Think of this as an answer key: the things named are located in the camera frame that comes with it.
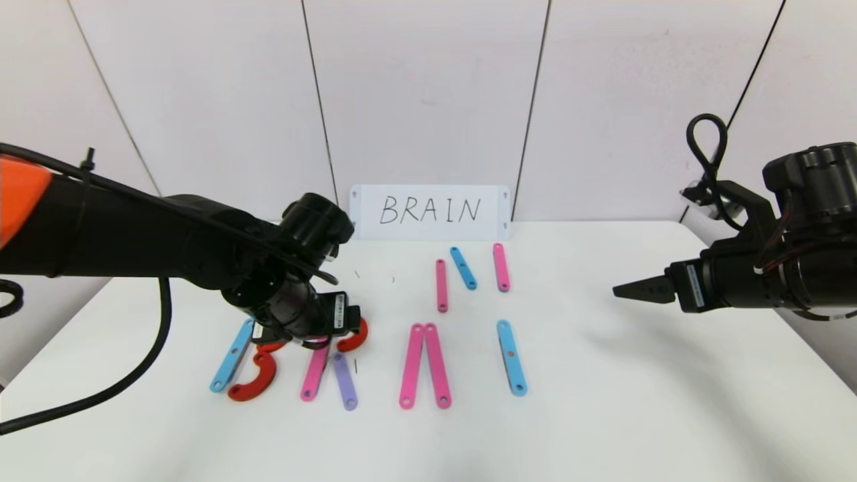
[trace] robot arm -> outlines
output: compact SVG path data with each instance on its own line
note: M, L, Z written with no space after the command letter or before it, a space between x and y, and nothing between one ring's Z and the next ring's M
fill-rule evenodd
M857 145L813 147L768 163L762 175L776 195L780 219L762 196L717 181L710 170L706 174L708 187L717 189L698 199L711 203L722 196L743 207L745 225L699 258L670 264L663 276L616 286L615 296L671 303L678 295L688 313L787 308L812 320L829 318L810 313L811 308L857 306ZM845 315L851 316L857 311Z
M91 157L78 169L0 144L0 273L184 278L220 290L276 340L310 348L359 330L358 307L333 309L340 295L347 306L344 293L309 284L314 275L336 284L319 267L354 232L332 202L306 194L274 225L203 197L158 198L100 178ZM6 314L20 306L18 296Z

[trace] wall seam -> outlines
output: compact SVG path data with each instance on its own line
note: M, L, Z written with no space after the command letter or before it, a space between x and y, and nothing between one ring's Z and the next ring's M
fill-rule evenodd
M101 79L102 85L105 86L105 90L107 91L107 96L110 97L110 102L113 104L113 109L116 110L116 114L119 116L119 121L122 123L122 127L125 129L125 134L128 136L131 141L131 146L134 147L134 151L137 153L137 158L140 159L140 163L143 164L143 170L146 171L146 175L149 177L149 180L152 182L152 186L155 188L155 192L158 193L158 196L162 196L160 188L158 187L158 183L155 182L155 178L152 175L152 171L149 170L148 164L146 164L146 160L143 159L143 154L140 152L140 148L137 147L137 142L134 140L134 137L131 135L131 130L128 128L128 124L125 122L125 117L122 115L122 111L119 110L119 104L117 104L116 99L113 97L113 92L111 92L110 87L107 85L107 80L105 80L104 74L101 72L101 67L99 67L98 61L95 59L95 55L93 54L92 47L89 46L89 40L87 40L87 36L83 33L83 27L81 27L81 22L77 18L77 14L75 13L75 8L71 5L71 0L66 0L66 4L69 6L69 11L71 12L72 18L75 19L75 25L77 25L77 31L81 33L81 38L83 39L83 45L87 47L87 51L89 52L89 58L93 60L93 65L95 65L95 70L99 73L99 78Z
M533 92L530 97L530 112L527 114L527 127L524 131L524 146L521 148L521 162L518 165L518 180L515 182L515 197L512 199L512 218L515 220L515 208L518 207L518 193L521 191L521 175L524 173L524 157L527 154L527 141L530 139L530 123L533 118L533 106L536 103L536 90L538 89L538 75L542 69L542 54L544 53L544 41L548 37L548 20L550 19L550 6L553 0L548 0L548 7L544 13L544 26L542 28L542 43L538 50L538 61L536 61L536 78L533 79Z
M309 48L309 61L313 67L313 80L315 80L315 95L319 100L319 113L321 114L321 129L324 131L324 146L327 151L327 164L330 166L330 180L333 182L333 198L336 205L339 206L339 192L336 189L336 175L333 173L333 159L330 156L330 140L327 137L327 122L324 118L324 107L321 104L321 89L319 88L319 76L315 70L315 55L313 54L313 43L309 38L309 21L307 20L307 6L301 0L301 10L303 11L303 26L307 31L307 47Z

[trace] white table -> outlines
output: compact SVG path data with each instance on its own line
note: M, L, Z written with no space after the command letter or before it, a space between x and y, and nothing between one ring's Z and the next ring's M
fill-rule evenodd
M464 289L451 266L446 314L434 307L434 260L448 257L449 243L342 247L327 270L371 326L352 357L354 412L330 370L315 401L299 399L310 353L295 346L275 353L277 378L259 398L210 392L245 316L217 292L174 280L173 330L154 367L99 407L0 437L0 479L857 478L857 398L772 311L694 316L613 297L613 285L695 257L704 246L684 226L514 228L512 290L496 289L491 243L460 243L480 287ZM111 281L2 394L3 419L115 382L149 349L158 310L155 280ZM508 388L500 318L515 330L530 385L523 398ZM415 408L399 408L414 322L438 323L448 410L434 404L425 359ZM239 382L256 374L247 358Z

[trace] red hook-shaped piece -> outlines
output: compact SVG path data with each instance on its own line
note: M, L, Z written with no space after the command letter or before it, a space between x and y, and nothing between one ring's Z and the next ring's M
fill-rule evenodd
M253 356L253 363L259 366L259 375L250 383L240 383L229 388L229 398L234 401L253 400L268 388L277 374L277 361L268 351L259 351Z
M360 318L360 333L353 334L348 338L344 338L340 340L336 344L336 349L342 353L350 352L352 350L357 350L364 341L366 341L366 337L369 336L369 325L366 324L366 320Z

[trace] sign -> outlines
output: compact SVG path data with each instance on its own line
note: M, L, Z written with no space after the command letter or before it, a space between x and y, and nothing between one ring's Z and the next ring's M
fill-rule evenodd
M509 239L506 186L360 184L349 196L354 239Z

